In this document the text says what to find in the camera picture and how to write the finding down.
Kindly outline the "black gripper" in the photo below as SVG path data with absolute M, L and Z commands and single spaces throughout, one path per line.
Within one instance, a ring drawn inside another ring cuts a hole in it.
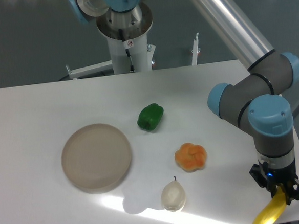
M 276 195 L 278 187 L 281 187 L 287 205 L 293 200 L 299 200 L 295 158 L 261 156 L 258 163 L 251 167 L 249 174 L 261 188 L 270 192 L 271 198 Z

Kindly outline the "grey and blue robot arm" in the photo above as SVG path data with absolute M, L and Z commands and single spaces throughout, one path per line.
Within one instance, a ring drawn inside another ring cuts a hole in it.
M 68 0 L 80 21 L 96 19 L 106 37 L 116 74 L 152 68 L 146 42 L 153 22 L 145 0 Z M 232 53 L 249 71 L 236 85 L 218 84 L 209 109 L 251 135 L 258 163 L 250 175 L 271 193 L 282 188 L 286 204 L 299 200 L 295 170 L 293 116 L 281 93 L 299 81 L 299 58 L 279 54 L 233 0 L 191 0 Z

